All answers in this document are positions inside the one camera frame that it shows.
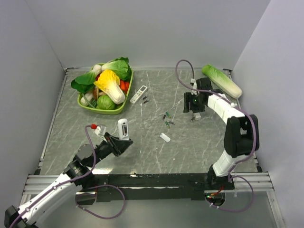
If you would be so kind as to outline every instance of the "remote control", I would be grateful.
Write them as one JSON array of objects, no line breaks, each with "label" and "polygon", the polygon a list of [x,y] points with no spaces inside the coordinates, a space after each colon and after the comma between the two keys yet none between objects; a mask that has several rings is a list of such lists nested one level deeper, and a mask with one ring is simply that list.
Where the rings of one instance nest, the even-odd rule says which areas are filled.
[{"label": "remote control", "polygon": [[118,121],[118,133],[120,140],[129,140],[129,128],[127,119],[120,119]]},{"label": "remote control", "polygon": [[130,102],[131,102],[132,104],[135,104],[147,90],[148,90],[148,87],[146,87],[145,85],[142,86],[142,87],[136,92],[136,94],[131,98]]}]

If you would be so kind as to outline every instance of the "vegetable basket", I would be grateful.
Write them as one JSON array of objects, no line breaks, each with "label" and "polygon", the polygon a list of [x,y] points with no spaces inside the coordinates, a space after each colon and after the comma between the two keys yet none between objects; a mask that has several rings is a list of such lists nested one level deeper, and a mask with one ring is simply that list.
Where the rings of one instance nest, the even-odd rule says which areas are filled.
[{"label": "vegetable basket", "polygon": [[117,108],[116,109],[113,109],[113,110],[105,110],[105,109],[97,109],[97,108],[91,108],[89,106],[83,106],[81,103],[80,103],[80,100],[82,98],[82,94],[79,94],[78,95],[78,105],[90,112],[93,112],[93,113],[99,113],[99,114],[105,114],[105,115],[117,115],[119,113],[121,113],[124,109],[124,106],[125,106],[125,103],[127,102],[127,98],[128,98],[128,95],[129,95],[129,92],[130,92],[130,89],[131,89],[131,85],[132,85],[132,81],[133,81],[133,70],[132,70],[132,74],[131,74],[131,78],[130,78],[130,85],[129,85],[129,89],[128,89],[128,92],[127,94],[125,95],[125,100],[122,104],[119,104],[117,105]]}]

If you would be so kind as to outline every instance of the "purple cable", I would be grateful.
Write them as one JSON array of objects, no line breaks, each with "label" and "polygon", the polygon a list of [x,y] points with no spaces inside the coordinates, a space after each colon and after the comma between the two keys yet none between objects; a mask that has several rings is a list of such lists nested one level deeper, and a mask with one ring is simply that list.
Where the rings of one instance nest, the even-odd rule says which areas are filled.
[{"label": "purple cable", "polygon": [[[176,66],[175,66],[175,75],[176,75],[176,78],[177,78],[177,80],[179,81],[179,83],[181,83],[184,87],[186,87],[187,89],[190,89],[190,90],[194,90],[194,91],[198,91],[198,92],[202,92],[202,93],[209,93],[209,94],[216,95],[216,96],[218,96],[219,98],[221,98],[221,99],[223,99],[224,101],[226,101],[228,104],[231,104],[231,101],[227,100],[226,98],[222,97],[221,95],[219,95],[219,94],[217,94],[217,93],[215,93],[215,92],[212,92],[212,91],[210,91],[210,90],[194,89],[194,88],[192,88],[192,87],[186,85],[185,83],[183,83],[183,82],[181,81],[181,79],[179,78],[179,74],[178,74],[178,66],[179,66],[179,64],[180,64],[181,62],[187,62],[187,63],[189,63],[189,65],[190,65],[190,67],[191,67],[191,70],[192,70],[192,78],[194,78],[194,69],[193,69],[192,64],[191,64],[188,60],[181,59],[180,61],[177,62]],[[248,204],[248,206],[245,207],[244,209],[241,209],[241,210],[229,210],[229,209],[224,209],[224,208],[218,208],[218,209],[219,209],[219,210],[224,210],[224,211],[229,211],[229,212],[243,212],[243,211],[247,210],[248,208],[250,208],[251,205],[253,204],[254,199],[255,199],[254,190],[253,190],[251,184],[250,184],[245,178],[240,177],[240,176],[233,176],[233,177],[231,177],[230,173],[233,171],[233,169],[236,167],[237,164],[239,164],[239,163],[241,163],[241,162],[247,161],[247,160],[253,155],[253,153],[255,152],[255,150],[256,150],[256,143],[257,143],[257,137],[256,137],[256,136],[257,136],[257,132],[256,132],[255,124],[254,124],[253,119],[251,118],[251,116],[250,116],[247,112],[245,112],[245,111],[243,111],[242,109],[240,109],[239,107],[234,107],[234,108],[237,109],[238,111],[240,111],[241,113],[243,113],[243,114],[249,119],[249,121],[250,121],[250,123],[251,123],[251,126],[252,126],[252,132],[253,132],[253,146],[252,146],[252,150],[251,150],[250,154],[249,154],[247,157],[245,157],[244,159],[237,161],[237,162],[235,163],[235,165],[228,171],[228,182],[232,181],[232,179],[234,179],[234,178],[236,178],[236,177],[241,178],[241,179],[243,179],[244,181],[246,181],[246,183],[247,183],[247,184],[249,185],[249,187],[251,188],[252,199],[251,199],[251,202]]]},{"label": "purple cable", "polygon": [[114,185],[111,185],[111,184],[104,184],[104,185],[94,186],[94,187],[88,188],[88,190],[89,190],[89,189],[103,188],[103,187],[112,187],[112,188],[115,188],[116,190],[118,190],[118,191],[120,192],[120,194],[121,194],[122,197],[123,197],[123,200],[124,200],[124,201],[123,201],[123,206],[122,206],[122,208],[120,209],[120,211],[119,211],[116,215],[111,216],[111,217],[103,217],[103,216],[97,215],[97,214],[95,214],[94,212],[91,212],[90,210],[88,210],[88,209],[86,209],[86,208],[80,206],[80,205],[77,203],[76,197],[75,197],[75,204],[76,204],[76,206],[79,207],[80,209],[82,209],[82,210],[84,210],[84,211],[90,213],[91,215],[94,215],[95,217],[98,217],[98,218],[100,218],[100,219],[114,219],[114,218],[118,217],[119,215],[121,215],[121,213],[122,213],[123,210],[124,210],[124,207],[125,207],[125,196],[124,196],[123,192],[122,192],[118,187],[116,187],[116,186],[114,186]]},{"label": "purple cable", "polygon": [[[82,176],[75,177],[75,178],[73,178],[73,179],[71,179],[71,180],[67,180],[67,181],[64,181],[64,182],[62,182],[62,183],[59,183],[58,185],[55,186],[56,188],[58,188],[59,186],[61,186],[61,185],[63,185],[63,184],[66,184],[66,183],[69,183],[69,182],[74,182],[74,181],[76,181],[76,180],[78,180],[78,179],[81,179],[81,178],[86,177],[87,175],[89,175],[90,173],[92,173],[93,169],[95,168],[95,165],[96,165],[96,153],[95,153],[94,145],[93,145],[93,143],[92,143],[92,140],[91,140],[91,138],[90,138],[90,135],[89,135],[89,133],[88,133],[88,131],[87,131],[87,129],[88,129],[89,127],[91,127],[91,125],[85,126],[85,134],[86,134],[86,136],[87,136],[87,139],[89,140],[89,143],[90,143],[90,145],[91,145],[91,149],[92,149],[92,152],[93,152],[93,166],[92,166],[92,168],[91,168],[87,173],[85,173],[85,174],[82,175]],[[38,202],[40,202],[44,197],[46,197],[46,196],[47,196],[51,191],[53,191],[53,190],[54,190],[54,189],[51,188],[51,189],[49,189],[48,191],[46,191],[44,194],[42,194],[37,200],[35,200],[35,201],[34,201],[31,205],[29,205],[27,208],[28,208],[28,209],[31,209],[32,207],[34,207]],[[24,210],[21,214],[19,214],[19,215],[16,217],[16,219],[12,222],[12,224],[9,226],[9,228],[13,228],[14,225],[16,224],[16,222],[17,222],[17,221],[18,221],[26,212],[27,212],[27,211]]]}]

